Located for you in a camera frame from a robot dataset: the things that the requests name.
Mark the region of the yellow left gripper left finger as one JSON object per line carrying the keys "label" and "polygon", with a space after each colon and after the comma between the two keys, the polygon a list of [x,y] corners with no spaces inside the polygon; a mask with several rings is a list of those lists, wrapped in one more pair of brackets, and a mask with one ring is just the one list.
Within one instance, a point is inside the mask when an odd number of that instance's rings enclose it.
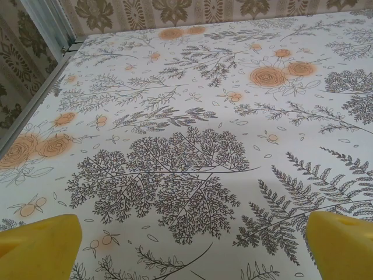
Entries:
{"label": "yellow left gripper left finger", "polygon": [[82,241],[74,214],[1,232],[1,279],[69,279]]}

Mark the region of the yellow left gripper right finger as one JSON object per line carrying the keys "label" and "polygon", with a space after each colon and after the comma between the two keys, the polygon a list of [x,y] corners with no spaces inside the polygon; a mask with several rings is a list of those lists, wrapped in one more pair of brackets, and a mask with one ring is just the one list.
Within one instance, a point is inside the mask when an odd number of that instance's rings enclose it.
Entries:
{"label": "yellow left gripper right finger", "polygon": [[372,222],[316,211],[306,237],[322,279],[372,279]]}

